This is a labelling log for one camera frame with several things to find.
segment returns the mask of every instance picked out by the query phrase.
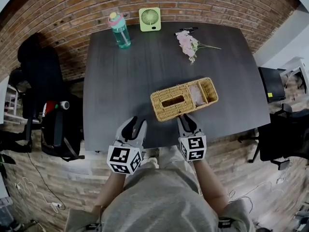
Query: portable fan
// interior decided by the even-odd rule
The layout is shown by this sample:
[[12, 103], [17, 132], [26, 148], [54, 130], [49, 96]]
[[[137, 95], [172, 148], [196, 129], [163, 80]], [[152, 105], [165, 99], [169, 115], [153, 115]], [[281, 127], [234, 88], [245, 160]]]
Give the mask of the portable fan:
[[140, 9], [140, 30], [142, 32], [158, 31], [161, 29], [159, 8]]

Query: teal water bottle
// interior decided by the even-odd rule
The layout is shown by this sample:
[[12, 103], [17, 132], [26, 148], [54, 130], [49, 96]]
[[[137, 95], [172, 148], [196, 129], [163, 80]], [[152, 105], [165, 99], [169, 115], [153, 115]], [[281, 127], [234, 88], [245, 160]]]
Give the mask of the teal water bottle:
[[108, 18], [117, 44], [120, 48], [127, 48], [131, 45], [129, 33], [126, 29], [126, 21], [121, 13], [112, 12]]

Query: gray t-shirt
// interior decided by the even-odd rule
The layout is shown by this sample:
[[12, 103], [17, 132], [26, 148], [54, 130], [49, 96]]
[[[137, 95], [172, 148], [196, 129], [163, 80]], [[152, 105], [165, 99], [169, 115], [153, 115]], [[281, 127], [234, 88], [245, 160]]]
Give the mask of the gray t-shirt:
[[136, 173], [102, 217], [70, 210], [66, 232], [253, 232], [242, 200], [230, 203], [221, 218], [198, 193], [195, 181], [180, 170], [144, 169]]

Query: dark gray tabletop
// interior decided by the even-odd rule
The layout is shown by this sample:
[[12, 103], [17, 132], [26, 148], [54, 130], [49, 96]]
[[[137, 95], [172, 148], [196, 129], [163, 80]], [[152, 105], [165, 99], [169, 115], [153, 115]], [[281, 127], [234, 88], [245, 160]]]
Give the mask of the dark gray tabletop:
[[[173, 34], [198, 27], [192, 34], [203, 44], [190, 64]], [[145, 118], [144, 148], [178, 143], [176, 119], [157, 121], [150, 94], [202, 77], [210, 77], [219, 101], [191, 113], [207, 139], [270, 123], [261, 77], [241, 31], [204, 23], [164, 22], [156, 32], [128, 26], [131, 46], [119, 49], [111, 30], [91, 35], [84, 81], [84, 138], [86, 150], [108, 151], [117, 128], [130, 117]]]

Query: white cube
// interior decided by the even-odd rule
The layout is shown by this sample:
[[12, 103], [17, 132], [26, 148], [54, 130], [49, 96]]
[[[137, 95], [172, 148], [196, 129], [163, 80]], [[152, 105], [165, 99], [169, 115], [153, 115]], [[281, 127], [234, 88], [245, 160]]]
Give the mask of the white cube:
[[114, 173], [134, 174], [141, 162], [139, 148], [110, 146], [107, 164]]
[[206, 136], [180, 138], [180, 151], [186, 161], [201, 160], [206, 154]]

